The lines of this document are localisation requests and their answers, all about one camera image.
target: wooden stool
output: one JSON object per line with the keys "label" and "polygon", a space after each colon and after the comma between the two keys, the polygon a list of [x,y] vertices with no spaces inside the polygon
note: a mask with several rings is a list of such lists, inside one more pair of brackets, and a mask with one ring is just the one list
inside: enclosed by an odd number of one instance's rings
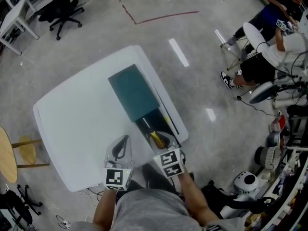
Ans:
{"label": "wooden stool", "polygon": [[[35,164],[34,143],[38,142],[42,142],[42,140],[31,141],[27,136],[22,136],[19,143],[11,144],[7,133],[0,127],[0,171],[9,182],[15,183],[17,181],[18,168],[49,166],[49,164]],[[17,147],[19,147],[22,158],[29,163],[28,165],[17,165],[13,151],[13,148]]]}

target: person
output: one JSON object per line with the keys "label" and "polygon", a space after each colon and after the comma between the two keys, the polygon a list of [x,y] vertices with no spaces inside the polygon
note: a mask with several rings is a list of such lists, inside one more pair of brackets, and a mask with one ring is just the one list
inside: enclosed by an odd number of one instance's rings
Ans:
{"label": "person", "polygon": [[178,175],[185,203],[174,186],[152,166],[143,166],[142,172],[145,179],[152,177],[146,180],[150,188],[132,180],[127,192],[104,191],[93,223],[73,223],[71,231],[238,231],[244,228],[240,218],[220,220],[211,211],[187,170]]}
{"label": "person", "polygon": [[220,78],[228,89],[236,86],[238,89],[247,85],[255,86],[267,81],[275,80],[275,70],[284,63],[287,66],[301,65],[305,58],[305,54],[299,56],[306,50],[306,38],[300,33],[293,33],[283,37],[281,30],[277,27],[275,30],[276,44],[262,53],[259,53],[240,65],[241,70],[236,72],[235,78],[231,78],[226,73],[221,72]]}
{"label": "person", "polygon": [[[300,21],[302,11],[300,4],[303,0],[268,0],[269,4],[263,8],[251,21],[250,24],[261,30],[261,34],[265,41],[268,42],[275,35],[275,28],[277,20],[283,21],[285,24],[290,21],[296,25],[296,21]],[[241,27],[236,31],[232,38],[228,40],[229,45],[235,44],[236,40],[245,36],[244,29]],[[242,60],[247,59],[247,55],[254,48],[248,44],[242,50]]]}

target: gray floor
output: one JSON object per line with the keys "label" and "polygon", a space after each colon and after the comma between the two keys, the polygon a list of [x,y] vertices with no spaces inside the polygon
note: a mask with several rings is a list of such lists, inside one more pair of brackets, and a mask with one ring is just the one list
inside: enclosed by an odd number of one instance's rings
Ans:
{"label": "gray floor", "polygon": [[[136,25],[123,4],[136,23],[167,14],[200,12]],[[38,99],[97,60],[128,45],[140,45],[189,132],[183,144],[187,168],[195,172],[199,186],[213,179],[217,186],[228,187],[238,173],[254,167],[254,152],[264,143],[273,118],[235,100],[248,89],[229,91],[221,82],[219,73],[226,63],[215,30],[227,39],[262,7],[259,0],[90,0],[85,12],[75,16],[83,27],[67,23],[60,41],[55,39],[56,30],[50,32],[47,22],[35,18],[30,26],[40,39],[23,33],[15,43],[22,56],[5,49],[0,62],[0,125],[12,141],[21,135],[39,137],[32,112]],[[188,67],[172,50],[168,42],[172,38],[184,52]],[[273,112],[269,102],[257,107]],[[39,161],[49,161],[43,147],[37,151]],[[4,191],[6,181],[0,177]],[[18,182],[28,184],[35,199],[44,203],[42,215],[34,216],[41,230],[61,230],[56,214],[71,222],[94,214],[89,198],[69,192],[53,165],[21,169]]]}

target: gray shirt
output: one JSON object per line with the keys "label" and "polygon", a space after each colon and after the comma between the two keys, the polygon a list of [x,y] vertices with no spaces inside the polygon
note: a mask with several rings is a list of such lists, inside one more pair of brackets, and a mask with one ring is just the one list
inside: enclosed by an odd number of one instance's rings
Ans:
{"label": "gray shirt", "polygon": [[[125,194],[117,203],[111,231],[241,231],[240,218],[218,220],[200,227],[181,199],[169,192],[141,189]],[[99,231],[94,224],[76,222],[71,231]]]}

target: black shorts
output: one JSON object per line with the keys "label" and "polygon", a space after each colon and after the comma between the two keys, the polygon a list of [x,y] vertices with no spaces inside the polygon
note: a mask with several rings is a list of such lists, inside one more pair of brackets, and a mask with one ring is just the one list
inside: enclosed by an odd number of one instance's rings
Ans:
{"label": "black shorts", "polygon": [[274,81],[275,69],[272,64],[265,60],[261,53],[241,63],[242,75],[247,83],[252,80],[257,84]]}

